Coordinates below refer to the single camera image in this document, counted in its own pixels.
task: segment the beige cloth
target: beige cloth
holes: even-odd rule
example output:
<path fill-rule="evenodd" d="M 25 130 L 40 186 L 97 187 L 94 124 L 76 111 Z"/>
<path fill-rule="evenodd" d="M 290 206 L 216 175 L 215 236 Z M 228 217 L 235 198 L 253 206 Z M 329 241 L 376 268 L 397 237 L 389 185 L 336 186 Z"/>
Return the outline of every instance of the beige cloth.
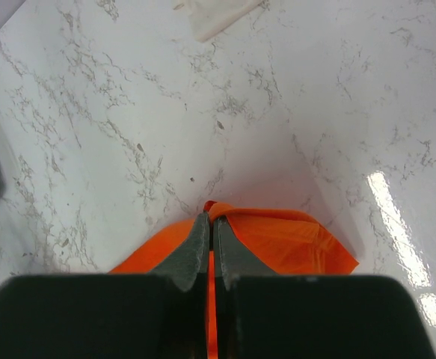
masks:
<path fill-rule="evenodd" d="M 174 0 L 188 12 L 194 38 L 204 42 L 253 10 L 262 0 Z"/>

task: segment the marble pattern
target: marble pattern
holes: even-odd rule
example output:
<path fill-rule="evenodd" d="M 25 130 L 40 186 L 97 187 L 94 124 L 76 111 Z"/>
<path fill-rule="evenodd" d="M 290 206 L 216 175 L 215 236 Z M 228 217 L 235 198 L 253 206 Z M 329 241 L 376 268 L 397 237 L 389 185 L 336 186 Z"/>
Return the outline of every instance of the marble pattern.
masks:
<path fill-rule="evenodd" d="M 0 281 L 107 271 L 215 198 L 316 216 L 436 347 L 436 0 L 28 0 L 0 30 Z"/>

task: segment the orange towel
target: orange towel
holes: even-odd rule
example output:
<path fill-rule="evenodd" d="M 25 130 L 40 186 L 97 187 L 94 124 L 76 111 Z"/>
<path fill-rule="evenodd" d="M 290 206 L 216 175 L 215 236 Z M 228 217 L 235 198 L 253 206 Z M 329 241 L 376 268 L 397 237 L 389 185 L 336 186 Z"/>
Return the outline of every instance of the orange towel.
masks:
<path fill-rule="evenodd" d="M 211 222 L 223 215 L 238 240 L 279 274 L 349 274 L 358 262 L 318 221 L 289 209 L 234 208 L 208 201 Z M 157 233 L 111 273 L 146 273 L 184 242 L 194 220 L 172 224 Z M 218 357 L 214 256 L 209 256 L 208 358 Z"/>

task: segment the marble countertop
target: marble countertop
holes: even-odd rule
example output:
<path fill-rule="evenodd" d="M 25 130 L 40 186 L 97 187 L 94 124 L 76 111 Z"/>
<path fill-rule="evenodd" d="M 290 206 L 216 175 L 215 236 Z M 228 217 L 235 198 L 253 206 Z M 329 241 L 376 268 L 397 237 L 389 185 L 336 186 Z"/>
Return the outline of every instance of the marble countertop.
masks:
<path fill-rule="evenodd" d="M 28 0 L 0 30 L 0 281 L 108 271 L 208 199 L 301 209 L 436 348 L 436 0 Z"/>

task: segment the orange fabric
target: orange fabric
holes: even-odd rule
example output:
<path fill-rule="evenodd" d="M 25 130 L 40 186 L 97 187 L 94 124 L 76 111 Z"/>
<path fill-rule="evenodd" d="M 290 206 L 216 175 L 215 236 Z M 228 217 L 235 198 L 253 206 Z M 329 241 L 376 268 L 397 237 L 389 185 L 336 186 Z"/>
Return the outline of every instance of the orange fabric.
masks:
<path fill-rule="evenodd" d="M 318 221 L 290 209 L 234 208 L 206 202 L 211 222 L 223 215 L 238 240 L 279 274 L 349 274 L 358 262 Z M 111 273 L 145 273 L 156 267 L 188 236 L 194 219 L 166 227 Z M 214 254 L 209 253 L 206 338 L 208 358 L 218 357 Z"/>
<path fill-rule="evenodd" d="M 194 219 L 174 223 L 151 237 L 111 273 L 147 273 L 184 242 Z"/>

